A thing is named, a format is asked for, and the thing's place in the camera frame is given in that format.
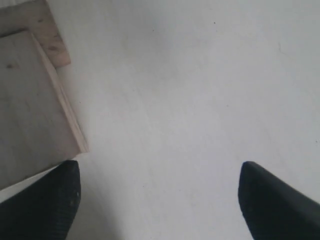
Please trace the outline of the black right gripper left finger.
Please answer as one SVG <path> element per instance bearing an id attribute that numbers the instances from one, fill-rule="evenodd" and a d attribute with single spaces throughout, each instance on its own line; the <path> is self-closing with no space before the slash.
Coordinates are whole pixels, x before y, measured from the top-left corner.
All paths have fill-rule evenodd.
<path id="1" fill-rule="evenodd" d="M 64 240 L 81 202 L 76 160 L 66 160 L 0 204 L 2 240 Z"/>

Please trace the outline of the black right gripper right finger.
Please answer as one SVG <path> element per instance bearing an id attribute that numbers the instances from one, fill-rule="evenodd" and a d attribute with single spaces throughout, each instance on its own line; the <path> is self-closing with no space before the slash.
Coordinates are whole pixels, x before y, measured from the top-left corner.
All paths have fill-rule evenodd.
<path id="1" fill-rule="evenodd" d="M 238 202 L 255 240 L 318 240 L 320 205 L 253 161 L 242 164 Z"/>

